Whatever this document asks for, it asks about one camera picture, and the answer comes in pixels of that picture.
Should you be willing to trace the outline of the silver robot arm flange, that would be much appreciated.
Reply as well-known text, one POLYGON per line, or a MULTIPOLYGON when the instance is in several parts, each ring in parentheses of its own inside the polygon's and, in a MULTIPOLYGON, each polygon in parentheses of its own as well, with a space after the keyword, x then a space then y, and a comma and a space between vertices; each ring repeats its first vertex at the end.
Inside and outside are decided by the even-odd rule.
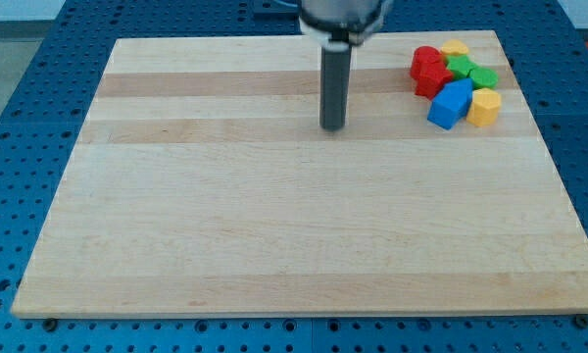
POLYGON ((393 3, 393 0, 300 0, 300 29, 328 50, 360 46, 382 28, 393 3))

